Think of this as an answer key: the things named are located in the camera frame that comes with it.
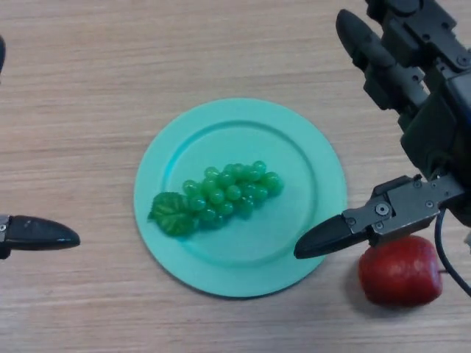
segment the black cable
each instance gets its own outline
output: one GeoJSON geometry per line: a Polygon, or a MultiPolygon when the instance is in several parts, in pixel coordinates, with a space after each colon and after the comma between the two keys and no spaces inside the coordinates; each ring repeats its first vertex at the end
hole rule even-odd
{"type": "Polygon", "coordinates": [[[443,250],[442,244],[442,224],[443,218],[445,216],[445,209],[441,209],[439,215],[436,217],[435,221],[435,247],[436,252],[439,255],[440,260],[442,261],[443,266],[447,273],[453,278],[456,283],[461,287],[461,289],[466,292],[468,296],[471,296],[471,287],[461,278],[461,276],[456,272],[456,270],[451,265],[450,261],[447,259],[447,255],[445,255],[445,251],[443,250]]]}

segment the wooden table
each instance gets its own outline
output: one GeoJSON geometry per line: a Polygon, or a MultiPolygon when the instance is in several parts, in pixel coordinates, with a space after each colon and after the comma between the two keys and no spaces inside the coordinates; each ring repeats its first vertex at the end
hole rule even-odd
{"type": "MultiPolygon", "coordinates": [[[[470,44],[468,0],[442,4],[470,44]]],[[[397,117],[363,92],[336,37],[342,7],[367,19],[362,0],[2,2],[2,212],[63,222],[82,245],[1,264],[0,352],[470,350],[471,301],[448,277],[438,300],[410,313],[364,301],[354,271],[366,244],[275,296],[227,301],[173,280],[136,230],[146,147],[178,114],[221,97],[268,99],[309,118],[339,153],[351,207],[416,173],[397,117]]],[[[445,227],[450,259],[471,280],[467,230],[451,216],[445,227]]]]}

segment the turquoise plate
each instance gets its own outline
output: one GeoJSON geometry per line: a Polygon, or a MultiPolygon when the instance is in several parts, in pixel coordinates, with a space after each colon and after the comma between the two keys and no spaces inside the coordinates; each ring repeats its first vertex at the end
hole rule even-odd
{"type": "Polygon", "coordinates": [[[324,257],[297,260],[295,243],[346,206],[344,173],[324,135],[295,112],[257,99],[221,99],[183,113],[152,141],[135,181],[135,217],[152,255],[182,282],[218,296],[263,296],[299,282],[324,257]],[[256,160],[286,186],[250,220],[234,218],[186,239],[147,221],[156,194],[182,192],[208,166],[256,160]]]}

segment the green grape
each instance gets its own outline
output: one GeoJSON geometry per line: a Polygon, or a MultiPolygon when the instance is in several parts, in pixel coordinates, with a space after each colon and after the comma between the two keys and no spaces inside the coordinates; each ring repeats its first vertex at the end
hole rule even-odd
{"type": "Polygon", "coordinates": [[[237,203],[238,213],[244,218],[249,218],[252,215],[254,208],[255,205],[253,203],[253,200],[245,196],[242,196],[237,203]]]}
{"type": "Polygon", "coordinates": [[[252,168],[258,171],[260,175],[264,175],[266,173],[266,164],[261,160],[258,160],[257,162],[253,163],[252,168]]]}
{"type": "Polygon", "coordinates": [[[233,176],[235,180],[241,180],[243,172],[244,172],[243,164],[237,163],[234,165],[233,176]]]}
{"type": "Polygon", "coordinates": [[[229,173],[230,175],[234,175],[234,165],[233,164],[228,164],[224,167],[224,171],[229,173]]]}
{"type": "Polygon", "coordinates": [[[199,184],[194,180],[186,180],[183,183],[183,191],[188,196],[195,196],[199,193],[199,184]]]}
{"type": "Polygon", "coordinates": [[[228,173],[227,171],[223,171],[218,176],[218,183],[221,188],[228,188],[231,185],[234,185],[236,181],[234,180],[232,174],[228,173]]]}
{"type": "Polygon", "coordinates": [[[250,165],[244,165],[244,167],[242,168],[241,180],[248,181],[251,170],[252,167],[250,165]]]}
{"type": "Polygon", "coordinates": [[[278,183],[270,190],[269,194],[270,196],[278,196],[281,194],[285,187],[285,183],[279,179],[278,183]]]}
{"type": "Polygon", "coordinates": [[[206,207],[205,198],[201,195],[193,196],[188,200],[188,206],[192,211],[201,211],[206,207]]]}
{"type": "Polygon", "coordinates": [[[253,198],[256,202],[264,202],[268,198],[268,190],[261,185],[255,186],[253,198]]]}
{"type": "Polygon", "coordinates": [[[212,204],[220,204],[224,201],[224,191],[221,189],[215,189],[209,193],[209,201],[212,204]]]}
{"type": "Polygon", "coordinates": [[[231,185],[226,189],[226,197],[231,201],[239,200],[242,196],[242,191],[237,185],[231,185]]]}
{"type": "Polygon", "coordinates": [[[222,215],[216,215],[216,217],[211,221],[210,226],[213,229],[220,229],[224,226],[226,220],[222,215]]]}
{"type": "Polygon", "coordinates": [[[253,197],[255,195],[256,190],[257,187],[255,186],[255,184],[247,183],[242,187],[242,196],[253,197]]]}
{"type": "Polygon", "coordinates": [[[199,219],[203,222],[211,222],[217,216],[216,210],[212,207],[206,207],[204,210],[199,212],[199,219]]]}
{"type": "Polygon", "coordinates": [[[201,190],[205,195],[209,195],[212,191],[217,189],[218,185],[216,180],[206,178],[201,184],[201,190]]]}
{"type": "Polygon", "coordinates": [[[273,171],[265,173],[262,176],[261,183],[270,194],[276,190],[280,191],[280,189],[283,189],[283,182],[281,178],[273,171]]]}
{"type": "Polygon", "coordinates": [[[224,201],[218,205],[217,210],[220,215],[228,216],[234,212],[234,205],[230,201],[224,201]]]}
{"type": "Polygon", "coordinates": [[[219,175],[219,171],[216,167],[208,167],[205,170],[205,177],[208,179],[216,179],[219,175]]]}
{"type": "Polygon", "coordinates": [[[245,171],[245,180],[249,182],[257,182],[262,177],[262,173],[255,169],[254,167],[248,167],[245,171]]]}

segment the screw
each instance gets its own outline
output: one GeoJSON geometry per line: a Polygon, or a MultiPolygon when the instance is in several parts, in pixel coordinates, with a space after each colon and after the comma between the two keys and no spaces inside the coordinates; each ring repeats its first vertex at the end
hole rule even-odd
{"type": "Polygon", "coordinates": [[[469,66],[470,65],[469,57],[465,57],[463,55],[457,56],[456,62],[461,66],[469,66]]]}
{"type": "Polygon", "coordinates": [[[389,207],[387,204],[377,204],[375,211],[378,215],[387,215],[389,213],[389,207]]]}

